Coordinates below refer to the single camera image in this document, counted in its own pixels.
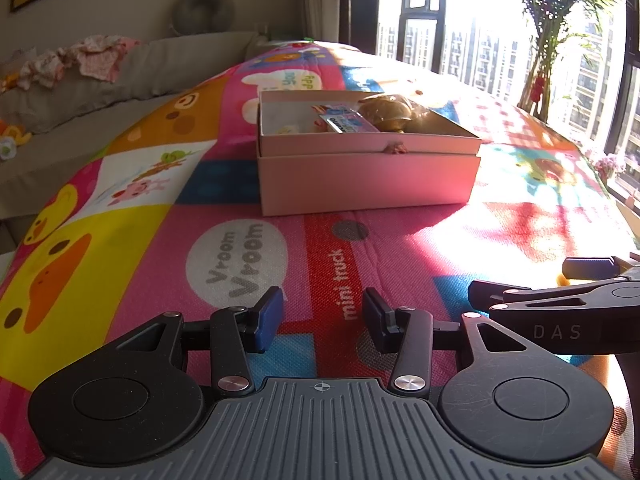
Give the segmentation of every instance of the cartoon bunny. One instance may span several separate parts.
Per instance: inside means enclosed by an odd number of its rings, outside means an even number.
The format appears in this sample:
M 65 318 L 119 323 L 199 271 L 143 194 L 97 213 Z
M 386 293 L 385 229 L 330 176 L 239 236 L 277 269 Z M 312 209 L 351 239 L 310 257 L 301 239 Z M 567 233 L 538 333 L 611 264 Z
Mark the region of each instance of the cartoon bunny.
M 258 72 L 242 78 L 247 85 L 256 85 L 258 94 L 265 90 L 321 90 L 320 75 L 310 70 L 289 68 L 273 72 Z M 249 124 L 258 122 L 258 98 L 249 99 L 242 105 L 242 117 Z

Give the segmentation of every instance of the speech bubble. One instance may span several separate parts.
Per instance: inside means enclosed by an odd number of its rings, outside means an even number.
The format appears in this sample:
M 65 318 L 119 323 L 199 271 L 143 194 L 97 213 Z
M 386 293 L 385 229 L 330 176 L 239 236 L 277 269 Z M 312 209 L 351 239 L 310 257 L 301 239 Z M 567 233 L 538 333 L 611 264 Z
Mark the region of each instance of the speech bubble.
M 215 308 L 253 306 L 287 273 L 282 233 L 261 219 L 236 219 L 207 230 L 191 247 L 186 275 L 193 291 Z

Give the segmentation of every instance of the cartoon pig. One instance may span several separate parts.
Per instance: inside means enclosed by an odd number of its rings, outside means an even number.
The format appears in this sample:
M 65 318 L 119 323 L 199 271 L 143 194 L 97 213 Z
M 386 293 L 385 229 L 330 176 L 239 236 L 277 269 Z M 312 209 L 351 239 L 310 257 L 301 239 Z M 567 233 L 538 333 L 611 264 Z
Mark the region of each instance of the cartoon pig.
M 155 190 L 163 190 L 168 180 L 140 180 L 139 182 L 131 182 L 127 184 L 127 187 L 121 191 L 117 191 L 111 197 L 114 199 L 109 202 L 109 205 L 119 204 L 125 200 L 133 200 L 135 197 L 142 194 L 149 194 Z

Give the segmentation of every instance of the red decoration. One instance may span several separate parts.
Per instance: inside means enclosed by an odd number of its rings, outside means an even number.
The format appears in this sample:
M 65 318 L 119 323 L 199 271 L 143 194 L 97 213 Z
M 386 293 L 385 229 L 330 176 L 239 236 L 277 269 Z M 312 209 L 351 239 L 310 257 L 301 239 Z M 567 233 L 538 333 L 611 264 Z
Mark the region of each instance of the red decoration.
M 545 78 L 544 76 L 539 75 L 531 86 L 529 98 L 533 102 L 537 103 L 540 101 L 543 91 L 545 91 Z

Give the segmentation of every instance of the wall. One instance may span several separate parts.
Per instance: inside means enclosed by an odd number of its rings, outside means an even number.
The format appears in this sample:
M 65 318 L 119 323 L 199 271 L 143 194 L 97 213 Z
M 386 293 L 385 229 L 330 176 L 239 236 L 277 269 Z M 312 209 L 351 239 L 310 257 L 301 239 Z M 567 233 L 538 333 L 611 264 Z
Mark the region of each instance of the wall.
M 175 0 L 37 0 L 10 13 L 0 0 L 0 59 L 17 48 L 39 50 L 71 44 L 91 34 L 123 34 L 140 40 L 170 36 L 170 8 Z M 299 34 L 300 0 L 234 0 L 234 30 L 270 30 Z

